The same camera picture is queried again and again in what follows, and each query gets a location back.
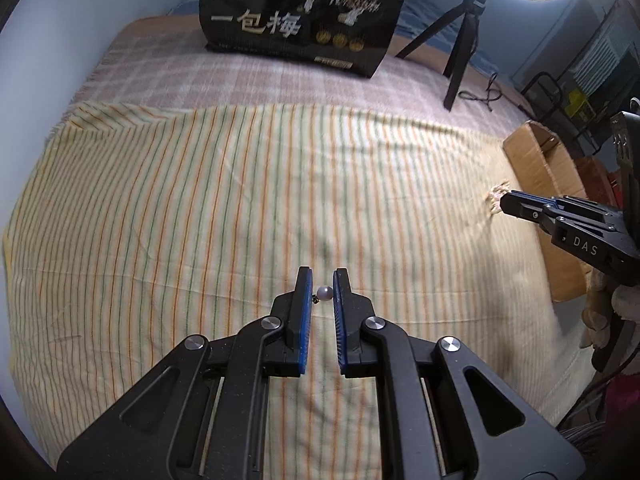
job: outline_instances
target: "cardboard box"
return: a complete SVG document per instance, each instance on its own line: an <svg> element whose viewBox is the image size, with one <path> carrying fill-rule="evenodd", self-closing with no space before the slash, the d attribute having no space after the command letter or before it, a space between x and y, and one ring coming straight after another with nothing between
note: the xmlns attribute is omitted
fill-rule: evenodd
<svg viewBox="0 0 640 480"><path fill-rule="evenodd" d="M522 191L544 197L587 198L564 144L542 124L533 121L523 124L505 139L502 147ZM542 229L538 230L538 236L551 298L568 301L585 294L591 267L552 245L551 237Z"/></svg>

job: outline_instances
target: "gold emblem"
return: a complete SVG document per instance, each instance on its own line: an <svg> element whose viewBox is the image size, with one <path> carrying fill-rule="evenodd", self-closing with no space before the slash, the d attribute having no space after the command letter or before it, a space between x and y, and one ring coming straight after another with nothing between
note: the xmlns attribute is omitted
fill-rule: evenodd
<svg viewBox="0 0 640 480"><path fill-rule="evenodd" d="M364 42L362 40L351 40L349 43L349 49L352 52L359 52L364 48Z"/></svg>
<svg viewBox="0 0 640 480"><path fill-rule="evenodd" d="M334 46L342 48L347 44L347 37L344 34L336 34L334 36Z"/></svg>
<svg viewBox="0 0 640 480"><path fill-rule="evenodd" d="M326 45L331 40L331 33L328 30L318 30L316 41L322 45Z"/></svg>

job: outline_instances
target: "tripod leg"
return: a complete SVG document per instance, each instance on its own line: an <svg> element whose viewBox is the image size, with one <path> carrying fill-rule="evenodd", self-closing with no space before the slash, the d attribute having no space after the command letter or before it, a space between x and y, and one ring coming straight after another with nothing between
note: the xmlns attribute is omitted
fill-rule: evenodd
<svg viewBox="0 0 640 480"><path fill-rule="evenodd" d="M411 43L409 43L404 49L402 49L396 57L404 59L409 54L411 54L416 48L421 46L425 41L429 38L432 38L437 33L439 33L443 28L447 27L453 23L456 19L458 19L465 12L465 6L463 4L454 7L451 10L445 12L442 16L440 16L435 22L431 23L431 25L424 31L422 31Z"/></svg>
<svg viewBox="0 0 640 480"><path fill-rule="evenodd" d="M474 47L476 30L478 30L476 16L466 13L462 27L460 28L460 33L456 39L456 44L453 47L453 52L451 56L449 56L449 62L444 70L444 75L450 78L449 89L444 98L444 107L448 111L451 111L453 102L458 96L458 90L460 90L460 83L462 83L462 78L465 75L466 66L471 60L471 51Z"/></svg>

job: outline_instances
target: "tripod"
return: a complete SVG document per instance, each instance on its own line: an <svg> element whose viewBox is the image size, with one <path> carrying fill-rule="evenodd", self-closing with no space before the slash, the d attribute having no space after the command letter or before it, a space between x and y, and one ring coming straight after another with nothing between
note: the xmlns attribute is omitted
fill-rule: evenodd
<svg viewBox="0 0 640 480"><path fill-rule="evenodd" d="M449 61L444 69L444 76L450 80L447 95L444 98L444 107L451 111L456 100L462 77L465 75L466 66L475 51L474 44L478 36L480 16L484 12L486 0L463 0L461 4L445 12L429 28L420 33L411 43L402 49L396 57L404 59L416 48L421 46L429 38L439 33L443 28L455 22L460 16L464 16L456 43L449 56Z"/></svg>

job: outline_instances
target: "bed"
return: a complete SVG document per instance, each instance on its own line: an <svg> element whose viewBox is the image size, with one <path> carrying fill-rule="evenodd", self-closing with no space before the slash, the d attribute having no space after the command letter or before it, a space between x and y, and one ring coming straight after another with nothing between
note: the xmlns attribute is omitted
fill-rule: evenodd
<svg viewBox="0 0 640 480"><path fill-rule="evenodd" d="M50 462L186 335L267 313L300 265L316 285L347 267L377 312L455 334L557 422L590 353L558 320L533 225L486 200L517 187L500 142L524 114L447 113L446 79L391 56L364 80L204 44L196 16L125 28L4 232L12 373ZM266 478L380 475L373 384L340 377L334 334L320 303L308 374L273 381Z"/></svg>

